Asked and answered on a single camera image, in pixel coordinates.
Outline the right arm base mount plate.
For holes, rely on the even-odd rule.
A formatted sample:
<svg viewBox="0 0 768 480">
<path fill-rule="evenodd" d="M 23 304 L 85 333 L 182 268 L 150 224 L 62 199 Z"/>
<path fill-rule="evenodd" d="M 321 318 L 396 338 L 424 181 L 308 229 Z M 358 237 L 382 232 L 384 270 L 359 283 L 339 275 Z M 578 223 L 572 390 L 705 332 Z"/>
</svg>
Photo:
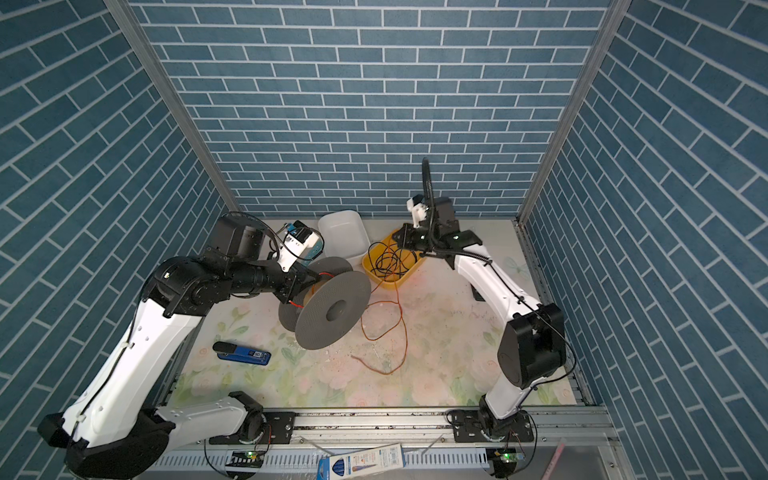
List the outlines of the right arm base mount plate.
<svg viewBox="0 0 768 480">
<path fill-rule="evenodd" d="M 457 443 L 533 442 L 533 425 L 524 411 L 506 419 L 496 419 L 490 411 L 481 409 L 452 409 L 445 413 Z"/>
</svg>

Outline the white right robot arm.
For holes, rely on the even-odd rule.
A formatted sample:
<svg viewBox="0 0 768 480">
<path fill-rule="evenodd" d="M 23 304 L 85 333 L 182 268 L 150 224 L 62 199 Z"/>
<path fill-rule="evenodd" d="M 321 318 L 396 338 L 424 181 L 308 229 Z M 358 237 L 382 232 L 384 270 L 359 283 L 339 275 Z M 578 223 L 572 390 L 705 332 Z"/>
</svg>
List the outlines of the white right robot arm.
<svg viewBox="0 0 768 480">
<path fill-rule="evenodd" d="M 412 220 L 396 233 L 397 246 L 445 260 L 502 323 L 497 350 L 499 379 L 479 402 L 485 436 L 497 440 L 522 419 L 525 400 L 539 386 L 559 380 L 567 359 L 564 316 L 543 305 L 496 265 L 482 240 L 460 228 L 452 201 L 419 194 L 407 201 Z"/>
</svg>

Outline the dark grey perforated spool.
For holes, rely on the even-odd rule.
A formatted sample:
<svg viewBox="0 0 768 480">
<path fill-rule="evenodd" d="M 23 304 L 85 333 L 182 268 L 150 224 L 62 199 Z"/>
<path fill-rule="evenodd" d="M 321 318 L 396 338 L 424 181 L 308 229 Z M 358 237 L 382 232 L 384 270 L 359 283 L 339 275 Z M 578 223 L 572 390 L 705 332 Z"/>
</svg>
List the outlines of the dark grey perforated spool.
<svg viewBox="0 0 768 480">
<path fill-rule="evenodd" d="M 355 326 L 368 306 L 371 284 L 342 257 L 322 258 L 309 268 L 320 274 L 321 282 L 300 291 L 294 304 L 281 304 L 278 319 L 300 347 L 319 350 Z"/>
</svg>

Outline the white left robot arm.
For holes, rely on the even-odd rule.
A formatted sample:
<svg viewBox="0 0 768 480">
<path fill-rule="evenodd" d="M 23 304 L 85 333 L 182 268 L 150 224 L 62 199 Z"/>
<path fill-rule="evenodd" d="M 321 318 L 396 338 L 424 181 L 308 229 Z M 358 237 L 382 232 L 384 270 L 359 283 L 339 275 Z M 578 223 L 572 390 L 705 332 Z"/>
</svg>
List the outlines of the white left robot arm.
<svg viewBox="0 0 768 480">
<path fill-rule="evenodd" d="M 132 479 L 166 452 L 212 437 L 260 441 L 268 431 L 263 408 L 244 392 L 179 414 L 145 402 L 214 305 L 261 293 L 289 303 L 320 280 L 309 264 L 324 246 L 322 235 L 300 221 L 278 236 L 252 214 L 224 214 L 200 254 L 172 257 L 149 275 L 98 374 L 66 411 L 43 418 L 39 435 L 64 450 L 72 475 L 88 479 Z"/>
</svg>

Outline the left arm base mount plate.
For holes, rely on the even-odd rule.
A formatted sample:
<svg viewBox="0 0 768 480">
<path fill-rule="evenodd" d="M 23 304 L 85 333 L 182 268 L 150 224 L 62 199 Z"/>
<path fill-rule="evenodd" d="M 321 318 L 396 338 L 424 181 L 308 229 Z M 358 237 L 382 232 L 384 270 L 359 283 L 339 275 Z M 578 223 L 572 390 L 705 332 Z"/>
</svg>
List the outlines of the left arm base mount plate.
<svg viewBox="0 0 768 480">
<path fill-rule="evenodd" d="M 215 436 L 212 445 L 289 444 L 293 435 L 296 413 L 292 411 L 266 411 L 250 413 L 235 433 Z"/>
</svg>

